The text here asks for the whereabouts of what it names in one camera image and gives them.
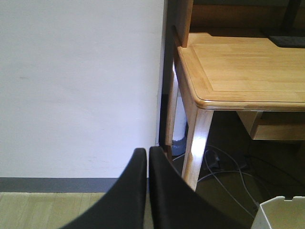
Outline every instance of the black object on desk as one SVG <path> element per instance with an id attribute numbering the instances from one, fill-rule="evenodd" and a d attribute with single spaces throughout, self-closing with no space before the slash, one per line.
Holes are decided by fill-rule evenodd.
<path id="1" fill-rule="evenodd" d="M 294 29 L 301 0 L 289 0 L 280 28 L 261 29 L 274 44 L 283 48 L 305 48 L 305 30 Z"/>

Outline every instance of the white wall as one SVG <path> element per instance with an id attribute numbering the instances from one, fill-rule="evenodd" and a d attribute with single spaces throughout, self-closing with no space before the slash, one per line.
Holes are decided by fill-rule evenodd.
<path id="1" fill-rule="evenodd" d="M 163 7 L 0 1 L 0 177 L 118 177 L 155 145 Z"/>

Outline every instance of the white plastic bin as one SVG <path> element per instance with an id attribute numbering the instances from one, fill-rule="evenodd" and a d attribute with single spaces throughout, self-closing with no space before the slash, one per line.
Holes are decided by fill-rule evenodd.
<path id="1" fill-rule="evenodd" d="M 305 197 L 275 197 L 260 204 L 251 229 L 305 229 Z"/>

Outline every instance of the desk top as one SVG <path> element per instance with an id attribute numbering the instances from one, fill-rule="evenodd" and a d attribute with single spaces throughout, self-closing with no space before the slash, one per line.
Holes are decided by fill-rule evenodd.
<path id="1" fill-rule="evenodd" d="M 305 111 L 305 49 L 279 48 L 258 30 L 214 29 L 190 33 L 178 53 L 200 108 Z"/>

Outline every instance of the white cable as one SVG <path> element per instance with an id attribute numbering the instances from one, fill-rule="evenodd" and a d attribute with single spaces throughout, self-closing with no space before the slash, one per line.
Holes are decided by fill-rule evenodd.
<path id="1" fill-rule="evenodd" d="M 253 201 L 253 203 L 255 204 L 255 206 L 256 206 L 257 208 L 259 208 L 259 202 L 256 201 L 256 200 L 254 199 L 254 197 L 251 195 L 251 193 L 249 192 L 249 190 L 248 190 L 248 188 L 247 188 L 247 186 L 246 186 L 246 183 L 245 183 L 245 181 L 244 181 L 244 176 L 243 176 L 243 174 L 242 174 L 242 171 L 241 171 L 241 169 L 240 169 L 240 167 L 239 167 L 237 161 L 235 161 L 235 159 L 234 159 L 233 157 L 231 157 L 231 155 L 229 155 L 227 152 L 221 150 L 221 149 L 218 148 L 218 147 L 215 147 L 215 146 L 212 146 L 212 145 L 206 145 L 206 146 L 209 146 L 209 147 L 212 147 L 212 148 L 214 148 L 214 149 L 219 150 L 219 151 L 222 152 L 223 154 L 227 155 L 227 157 L 229 157 L 229 158 L 236 164 L 237 169 L 238 169 L 238 171 L 239 171 L 239 173 L 240 173 L 240 177 L 241 177 L 241 179 L 242 179 L 242 184 L 243 184 L 243 186 L 244 186 L 244 189 L 245 189 L 246 192 L 248 193 L 249 197 L 251 198 L 251 200 Z"/>
<path id="2" fill-rule="evenodd" d="M 221 174 L 221 173 L 238 173 L 238 174 L 239 174 L 239 171 L 236 171 L 236 170 L 227 170 L 227 171 L 217 171 L 217 172 L 214 172 L 215 175 L 216 175 L 216 174 Z M 266 190 L 266 192 L 267 192 L 268 195 L 269 195 L 269 198 L 272 198 L 272 195 L 271 195 L 269 189 L 266 187 L 266 185 L 262 182 L 262 180 L 261 180 L 260 178 L 254 176 L 254 175 L 252 175 L 252 174 L 250 174 L 250 173 L 242 172 L 242 174 L 244 174 L 244 175 L 246 175 L 246 176 L 249 176 L 249 177 L 252 177 L 252 178 L 256 179 L 256 180 L 261 184 L 261 186 L 264 187 L 264 189 Z M 210 177 L 210 176 L 212 176 L 211 173 L 208 174 L 208 175 L 206 175 L 206 176 L 204 176 L 204 177 L 202 177 L 202 178 L 200 178 L 200 179 L 198 180 L 197 183 L 199 183 L 200 181 L 202 181 L 202 180 L 204 180 L 204 179 L 206 179 L 206 178 L 208 178 L 208 177 Z"/>
<path id="3" fill-rule="evenodd" d="M 254 215 L 251 214 L 250 211 L 248 211 L 240 202 L 238 202 L 238 200 L 229 192 L 229 190 L 223 185 L 223 183 L 218 179 L 218 177 L 214 174 L 214 172 L 210 169 L 207 161 L 206 161 L 206 157 L 205 154 L 208 152 L 208 150 L 204 153 L 203 155 L 203 159 L 205 161 L 205 164 L 207 166 L 207 168 L 209 169 L 210 173 L 214 176 L 214 178 L 218 181 L 218 183 L 224 188 L 224 190 L 229 194 L 229 196 L 243 209 L 245 210 L 245 212 L 247 212 L 252 218 L 254 218 Z"/>
<path id="4" fill-rule="evenodd" d="M 178 157 L 176 157 L 175 159 L 173 159 L 173 161 L 175 161 L 175 160 L 181 158 L 182 156 L 184 156 L 184 154 L 179 155 Z"/>

